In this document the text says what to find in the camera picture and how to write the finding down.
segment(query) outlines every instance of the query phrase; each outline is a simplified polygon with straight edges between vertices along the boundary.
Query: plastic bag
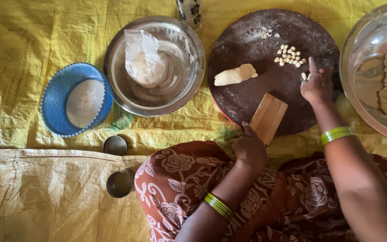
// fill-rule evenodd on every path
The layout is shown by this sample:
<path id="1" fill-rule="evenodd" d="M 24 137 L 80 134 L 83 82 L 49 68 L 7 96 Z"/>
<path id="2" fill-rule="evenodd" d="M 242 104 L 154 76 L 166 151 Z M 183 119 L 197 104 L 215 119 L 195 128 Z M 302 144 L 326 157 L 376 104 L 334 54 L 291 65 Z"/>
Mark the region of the plastic bag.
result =
<path id="1" fill-rule="evenodd" d="M 146 88 L 161 85 L 167 78 L 168 60 L 158 53 L 158 40 L 144 30 L 125 30 L 125 68 Z"/>

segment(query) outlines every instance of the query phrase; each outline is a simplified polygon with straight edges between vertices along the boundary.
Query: dark round board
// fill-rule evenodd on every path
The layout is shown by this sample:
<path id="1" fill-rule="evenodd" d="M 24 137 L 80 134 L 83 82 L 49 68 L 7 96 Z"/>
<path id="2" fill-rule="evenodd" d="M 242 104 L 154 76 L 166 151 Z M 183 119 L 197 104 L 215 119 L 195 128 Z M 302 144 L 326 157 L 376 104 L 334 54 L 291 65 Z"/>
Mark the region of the dark round board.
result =
<path id="1" fill-rule="evenodd" d="M 271 36 L 262 38 L 268 29 Z M 266 93 L 288 104 L 276 136 L 296 134 L 316 124 L 311 105 L 301 96 L 301 73 L 309 74 L 309 64 L 296 67 L 275 63 L 282 44 L 294 46 L 301 59 L 312 56 L 319 67 L 334 66 L 334 89 L 340 90 L 340 51 L 329 33 L 313 19 L 284 9 L 265 9 L 247 14 L 226 28 L 216 41 L 209 58 L 208 81 L 213 99 L 222 113 L 235 124 L 250 122 Z M 215 86 L 214 76 L 250 63 L 258 76 L 239 84 Z M 339 92 L 335 92 L 334 101 Z"/>

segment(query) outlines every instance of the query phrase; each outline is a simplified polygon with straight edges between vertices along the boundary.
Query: yellow plastic sheet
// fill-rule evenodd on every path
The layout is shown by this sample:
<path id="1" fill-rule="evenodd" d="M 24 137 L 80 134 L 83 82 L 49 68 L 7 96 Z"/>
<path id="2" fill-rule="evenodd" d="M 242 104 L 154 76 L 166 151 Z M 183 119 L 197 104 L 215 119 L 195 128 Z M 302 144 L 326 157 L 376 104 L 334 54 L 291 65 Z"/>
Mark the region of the yellow plastic sheet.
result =
<path id="1" fill-rule="evenodd" d="M 146 156 L 92 151 L 0 149 L 0 242 L 150 241 L 135 192 L 106 190 L 114 171 Z"/>
<path id="2" fill-rule="evenodd" d="M 296 10 L 318 21 L 341 48 L 351 27 L 386 0 L 204 0 L 201 41 L 206 58 L 220 33 L 239 17 L 260 9 Z M 148 155 L 191 140 L 213 140 L 230 153 L 240 129 L 219 112 L 206 78 L 178 111 L 156 118 L 134 116 L 119 106 L 99 128 L 62 139 L 46 130 L 39 113 L 40 95 L 60 68 L 88 62 L 102 69 L 113 36 L 127 23 L 148 15 L 178 17 L 175 1 L 145 0 L 0 0 L 0 148 L 82 149 L 102 151 L 104 140 L 120 134 L 129 155 Z M 387 138 L 371 129 L 346 98 L 341 113 L 369 152 L 387 156 Z M 271 165 L 320 150 L 317 127 L 273 140 Z"/>

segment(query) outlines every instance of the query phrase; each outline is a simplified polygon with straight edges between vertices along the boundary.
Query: blue plastic bowl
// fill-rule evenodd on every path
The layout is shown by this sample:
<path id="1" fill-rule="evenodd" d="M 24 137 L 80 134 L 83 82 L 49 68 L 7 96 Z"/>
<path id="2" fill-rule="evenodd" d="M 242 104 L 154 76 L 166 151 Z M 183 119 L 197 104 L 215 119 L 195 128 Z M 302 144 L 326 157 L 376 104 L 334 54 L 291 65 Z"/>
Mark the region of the blue plastic bowl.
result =
<path id="1" fill-rule="evenodd" d="M 67 98 L 78 84 L 89 79 L 104 85 L 104 96 L 95 118 L 86 127 L 80 128 L 67 117 Z M 46 85 L 40 111 L 48 130 L 58 136 L 71 137 L 99 126 L 108 116 L 112 104 L 111 87 L 105 75 L 89 63 L 74 63 L 59 70 Z"/>

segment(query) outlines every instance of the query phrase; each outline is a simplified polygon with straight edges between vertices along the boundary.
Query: bangle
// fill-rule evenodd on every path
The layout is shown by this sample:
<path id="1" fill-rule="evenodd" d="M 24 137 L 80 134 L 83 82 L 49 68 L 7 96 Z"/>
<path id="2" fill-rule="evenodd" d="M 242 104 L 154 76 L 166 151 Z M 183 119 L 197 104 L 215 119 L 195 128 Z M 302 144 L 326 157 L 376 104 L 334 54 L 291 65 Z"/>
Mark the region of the bangle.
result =
<path id="1" fill-rule="evenodd" d="M 212 206 L 222 217 L 226 219 L 226 221 L 230 221 L 231 217 L 234 215 L 234 213 L 220 200 L 217 199 L 213 194 L 207 193 L 207 195 L 204 197 L 204 201 L 206 201 L 210 206 Z"/>
<path id="2" fill-rule="evenodd" d="M 345 137 L 345 136 L 351 136 L 351 135 L 356 136 L 356 134 L 352 130 L 352 128 L 350 128 L 349 126 L 343 126 L 343 127 L 338 127 L 338 128 L 331 129 L 331 130 L 325 132 L 324 134 L 322 134 L 320 136 L 320 141 L 321 141 L 322 145 L 325 146 L 326 143 L 328 143 L 332 140 L 336 140 L 338 138 Z"/>

